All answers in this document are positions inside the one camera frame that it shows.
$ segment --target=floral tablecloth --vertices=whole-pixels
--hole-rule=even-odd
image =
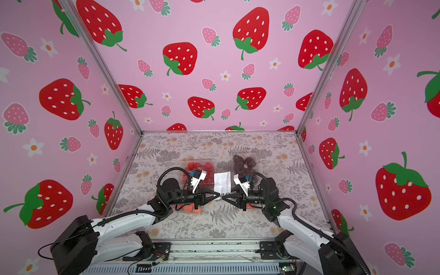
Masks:
[[[298,203],[297,214],[329,230],[292,132],[146,132],[111,213],[147,203],[156,195],[158,177],[170,167],[182,167],[183,161],[213,159],[215,172],[226,172],[232,170],[234,154],[249,152],[256,155],[259,172],[275,180],[279,196]],[[182,175],[174,176],[179,180]],[[273,238],[283,231],[260,209],[244,212],[223,200],[201,208],[198,216],[174,211],[166,220],[138,230],[168,239]]]

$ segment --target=dark strawberry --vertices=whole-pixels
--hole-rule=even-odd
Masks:
[[[244,110],[253,110],[257,108],[266,97],[266,90],[261,87],[242,89],[237,94],[238,107]]]
[[[303,39],[298,65],[304,69],[313,69],[327,61],[333,48],[333,40],[320,30],[309,32]]]
[[[345,77],[341,95],[339,96],[339,105],[346,113],[351,112],[348,121],[352,121],[353,110],[360,107],[367,96],[367,91],[367,81],[363,78],[360,71],[358,69],[351,69]]]
[[[38,229],[66,214],[73,204],[72,194],[54,180],[43,180],[27,191],[25,202],[11,205],[4,212],[22,205],[20,219],[29,228]]]
[[[197,49],[189,42],[166,45],[163,50],[165,65],[169,67],[166,75],[172,70],[175,74],[190,74],[197,60]]]
[[[40,103],[49,112],[67,120],[76,120],[84,111],[80,90],[68,79],[61,78],[40,91]]]
[[[262,7],[256,7],[246,14],[235,25],[232,31],[237,48],[248,54],[261,50],[269,36],[269,12]]]
[[[383,212],[392,219],[404,220],[423,211],[431,202],[431,192],[422,176],[404,166],[390,163],[376,174],[376,189]]]

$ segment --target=red strawberry print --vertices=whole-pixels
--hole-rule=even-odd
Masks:
[[[90,70],[87,67],[87,62],[85,61],[85,59],[80,56],[78,57],[78,71],[80,71],[80,74],[82,75],[82,77],[84,79],[88,79],[88,77],[90,76]]]
[[[68,79],[61,78],[50,83],[40,91],[40,104],[43,108],[67,120],[76,120],[84,111],[80,90]]]
[[[300,99],[298,99],[298,101],[296,103],[297,109],[300,109],[301,111],[305,111],[311,97],[312,97],[312,93],[305,95],[305,96],[301,97]]]
[[[166,45],[162,51],[165,65],[169,67],[166,75],[172,70],[175,74],[188,75],[195,67],[197,49],[189,42]]]
[[[217,47],[220,45],[220,37],[216,34],[216,31],[210,28],[202,29],[203,39],[208,44],[211,44],[213,47]]]
[[[387,46],[391,43],[392,40],[392,25],[388,25],[380,34],[377,42],[376,49],[374,50],[374,56],[376,58],[381,57],[387,50]]]
[[[431,192],[422,176],[407,169],[407,153],[402,152],[404,166],[390,163],[376,174],[376,189],[384,213],[404,220],[423,211],[431,202]]]
[[[103,188],[99,191],[98,198],[94,198],[92,196],[92,199],[96,200],[96,210],[98,210],[98,213],[102,215],[104,213],[104,209],[107,206],[107,203],[109,201],[109,198],[111,196],[111,193],[113,192],[114,186],[110,183],[107,183],[104,185]]]
[[[262,7],[256,7],[246,14],[232,30],[232,37],[237,48],[252,54],[261,50],[269,36],[269,12]]]
[[[35,63],[37,61],[37,54],[32,47],[28,47],[26,41],[14,34],[5,33],[1,34],[1,40],[6,47],[16,56],[23,57],[27,62]]]
[[[29,123],[29,115],[23,105],[12,103],[4,110],[3,117],[6,120],[3,125],[8,132],[17,135],[27,130],[25,125]]]
[[[77,10],[93,40],[99,44],[113,47],[122,42],[122,26],[109,10],[93,0],[77,0]]]
[[[118,85],[121,89],[122,94],[125,97],[128,105],[131,108],[139,109],[147,105],[153,105],[152,103],[147,103],[147,97],[141,89],[131,85]]]
[[[440,117],[440,72],[422,71],[417,73],[417,77],[425,74],[435,74],[426,85],[425,103],[431,114]]]
[[[333,40],[320,30],[309,32],[303,39],[298,65],[304,69],[318,67],[322,71],[320,64],[327,61],[333,48]]]
[[[238,107],[243,110],[253,110],[257,108],[266,97],[266,90],[261,87],[242,89],[237,94]]]
[[[188,98],[188,107],[191,113],[198,118],[209,118],[214,120],[213,114],[215,112],[215,105],[212,101],[203,99],[201,97]]]
[[[24,203],[6,207],[3,212],[22,205],[20,219],[29,228],[38,229],[66,214],[72,204],[73,196],[63,185],[54,180],[43,180],[27,191]]]
[[[119,120],[116,119],[114,112],[112,113],[113,117],[109,118],[109,120],[107,120],[106,124],[104,125],[104,134],[106,136],[110,149],[116,150],[121,143],[124,129],[122,128]]]
[[[341,95],[339,96],[339,105],[344,112],[351,112],[348,121],[352,121],[353,110],[358,109],[367,96],[367,81],[363,78],[358,69],[351,69],[345,77],[342,85]]]
[[[411,256],[411,252],[406,250],[403,246],[400,247],[391,242],[384,246],[384,250],[388,257],[401,267],[404,267],[405,265],[409,268],[414,267],[415,259]]]
[[[319,145],[319,155],[330,170],[337,166],[337,161],[345,156],[339,156],[339,146],[334,138],[328,138]]]
[[[187,128],[182,123],[176,123],[168,127],[167,131],[186,131]]]

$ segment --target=strawberry wallpaper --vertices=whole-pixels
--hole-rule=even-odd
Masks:
[[[297,128],[351,4],[76,1],[145,131]]]
[[[100,217],[136,136],[57,1],[0,18],[1,273],[56,274],[37,250]]]
[[[438,271],[439,8],[368,1],[302,135],[337,229],[375,275]]]

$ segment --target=strawberry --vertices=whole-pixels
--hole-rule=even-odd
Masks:
[[[54,180],[43,180],[27,191],[25,202],[11,205],[3,212],[22,205],[20,219],[29,228],[38,229],[66,214],[73,203],[72,194]]]
[[[243,54],[261,50],[269,36],[269,12],[262,7],[256,7],[246,14],[232,30],[232,37],[237,48]]]
[[[431,202],[431,192],[422,176],[407,169],[407,153],[402,152],[404,167],[390,163],[376,174],[376,189],[383,212],[392,219],[404,220],[423,211]]]
[[[80,71],[80,74],[82,75],[82,77],[84,79],[88,79],[88,77],[90,76],[90,70],[87,67],[87,62],[85,61],[84,58],[82,58],[82,56],[78,57],[78,71]]]
[[[339,105],[348,113],[351,112],[348,121],[352,121],[353,110],[358,109],[367,96],[367,81],[358,69],[351,69],[345,77],[342,85]]]
[[[211,92],[217,90],[217,86],[210,79],[203,78],[202,85],[203,85],[203,88],[205,88],[206,90],[210,90]]]
[[[244,110],[253,110],[257,108],[266,97],[266,90],[261,87],[242,89],[237,94],[238,107]]]
[[[320,30],[309,32],[303,39],[298,65],[304,69],[313,69],[327,61],[333,48],[333,40]]]
[[[96,200],[96,210],[98,210],[98,213],[102,215],[104,213],[104,209],[107,206],[107,202],[109,201],[109,198],[111,196],[111,193],[113,192],[114,186],[110,183],[107,183],[104,185],[103,188],[98,193],[98,198],[94,198],[92,196],[92,199]]]
[[[176,123],[168,127],[167,131],[186,131],[187,128],[182,123]]]
[[[99,137],[99,125],[96,124],[96,120],[90,119],[88,121],[88,126],[90,127],[90,133],[95,138]]]
[[[118,85],[121,89],[122,94],[125,97],[128,105],[131,108],[138,109],[147,105],[153,105],[152,103],[147,103],[147,97],[141,89],[131,85]]]
[[[321,142],[319,145],[319,155],[326,167],[330,170],[337,166],[339,158],[345,158],[345,156],[339,156],[339,146],[334,138],[328,138]]]
[[[403,246],[400,247],[397,244],[391,242],[384,246],[385,253],[398,265],[409,268],[414,267],[415,259],[411,256],[411,252],[406,250]]]
[[[425,74],[435,74],[426,85],[425,103],[430,113],[436,117],[440,117],[440,72],[422,71],[417,73],[417,77]]]
[[[27,62],[35,63],[37,61],[37,54],[32,47],[28,47],[26,41],[14,34],[1,34],[1,40],[6,47],[16,56],[23,57]]]
[[[227,120],[231,116],[231,110],[224,109],[223,112],[221,112],[221,119]]]
[[[282,28],[285,32],[290,31],[290,29],[293,29],[293,26],[298,23],[298,20],[300,20],[300,14],[301,14],[301,6],[296,5],[295,7],[291,8],[288,12],[286,12],[286,15],[284,16],[284,21],[282,22]]]
[[[242,78],[244,80],[250,79],[250,77],[255,73],[255,64],[250,63],[243,68]]]
[[[295,88],[293,87],[292,83],[287,83],[284,85],[284,91],[283,94],[287,97],[293,96],[293,93],[295,92]]]
[[[333,209],[331,211],[331,214],[333,216],[334,222],[336,223],[338,232],[342,232],[345,235],[350,236],[348,232],[353,231],[355,228],[353,226],[351,229],[348,228],[347,221],[345,220],[344,216],[341,214],[339,210]]]
[[[81,148],[81,142],[73,136],[68,139],[65,137],[61,140],[60,146],[64,151],[73,153]]]
[[[169,67],[166,75],[172,70],[175,74],[190,74],[197,61],[197,49],[189,42],[180,42],[166,45],[163,49],[165,65]]]
[[[67,120],[78,119],[84,111],[80,90],[70,80],[61,78],[50,83],[40,91],[40,104],[43,108]]]
[[[298,99],[297,104],[296,104],[297,109],[300,109],[301,111],[305,111],[311,97],[312,97],[312,93],[305,95],[305,96],[301,97],[300,99]]]
[[[391,43],[392,40],[392,25],[388,25],[380,34],[377,42],[376,49],[374,50],[374,56],[376,58],[381,57],[387,50],[387,46]]]
[[[23,105],[12,103],[4,110],[3,117],[6,120],[4,126],[8,132],[17,135],[27,130],[25,125],[29,123],[29,115]]]
[[[139,68],[139,71],[141,71],[144,74],[144,76],[146,76],[146,77],[153,76],[153,71],[151,70],[150,65],[148,65],[148,63],[143,61],[142,59],[138,60],[138,68]]]
[[[198,118],[209,118],[214,120],[213,114],[215,112],[215,105],[212,101],[203,99],[201,97],[188,98],[188,107],[191,113]]]
[[[119,120],[116,119],[114,112],[112,113],[113,118],[109,118],[109,120],[107,120],[106,124],[104,125],[104,134],[106,136],[110,149],[116,150],[121,143],[124,129],[122,128]]]
[[[92,176],[87,174],[83,178],[83,182],[81,183],[81,193],[83,196],[87,195],[92,188]]]
[[[210,28],[203,28],[202,35],[203,39],[205,39],[205,42],[211,44],[211,46],[217,47],[218,45],[220,45],[220,38],[218,35],[216,35],[215,30]]]
[[[102,45],[113,47],[122,42],[122,26],[116,16],[93,0],[77,0],[77,10],[92,39]]]
[[[120,172],[121,171],[121,163],[119,162],[119,159],[118,158],[115,158],[114,160],[113,160],[113,166],[114,166],[114,170],[116,171],[116,172]]]

